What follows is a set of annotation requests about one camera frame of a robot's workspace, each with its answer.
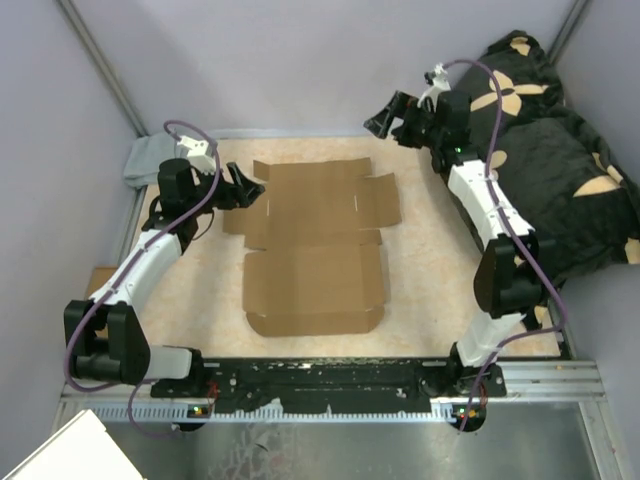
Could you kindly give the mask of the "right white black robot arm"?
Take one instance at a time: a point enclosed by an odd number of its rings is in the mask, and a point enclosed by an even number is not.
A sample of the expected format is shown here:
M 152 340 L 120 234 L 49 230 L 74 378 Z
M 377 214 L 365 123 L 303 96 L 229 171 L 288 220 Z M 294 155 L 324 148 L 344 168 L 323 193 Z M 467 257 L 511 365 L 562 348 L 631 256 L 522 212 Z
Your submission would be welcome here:
M 471 99 L 459 91 L 430 90 L 423 98 L 397 91 L 383 109 L 367 119 L 374 136 L 387 136 L 407 148 L 426 148 L 434 172 L 442 177 L 475 232 L 482 257 L 473 280 L 478 313 L 452 357 L 458 363 L 445 375 L 448 389 L 471 394 L 481 383 L 478 369 L 513 328 L 533 309 L 544 285 L 528 257 L 545 263 L 554 246 L 543 240 L 487 174 L 471 141 Z

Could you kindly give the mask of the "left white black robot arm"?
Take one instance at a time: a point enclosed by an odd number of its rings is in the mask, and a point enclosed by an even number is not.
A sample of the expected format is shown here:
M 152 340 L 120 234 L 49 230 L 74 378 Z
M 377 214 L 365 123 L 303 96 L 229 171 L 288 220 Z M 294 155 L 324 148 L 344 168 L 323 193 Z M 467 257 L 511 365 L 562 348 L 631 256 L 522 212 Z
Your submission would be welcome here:
M 162 162 L 159 194 L 134 250 L 115 273 L 86 300 L 73 300 L 64 310 L 67 383 L 90 392 L 80 380 L 96 381 L 96 389 L 171 380 L 183 395 L 194 397 L 207 385 L 208 374 L 187 347 L 152 346 L 138 319 L 164 274 L 196 237 L 198 219 L 217 210 L 250 207 L 265 191 L 236 163 L 222 165 L 207 157 L 200 166 L 185 158 Z

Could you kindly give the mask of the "brown cardboard box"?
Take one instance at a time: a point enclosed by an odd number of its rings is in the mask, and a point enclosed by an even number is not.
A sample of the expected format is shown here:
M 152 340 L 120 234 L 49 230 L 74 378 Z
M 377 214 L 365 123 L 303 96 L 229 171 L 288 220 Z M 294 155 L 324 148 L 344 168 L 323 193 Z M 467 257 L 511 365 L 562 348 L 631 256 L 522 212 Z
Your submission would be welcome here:
M 264 192 L 223 217 L 241 235 L 242 308 L 263 337 L 364 334 L 385 314 L 381 231 L 402 220 L 396 177 L 368 158 L 254 161 Z

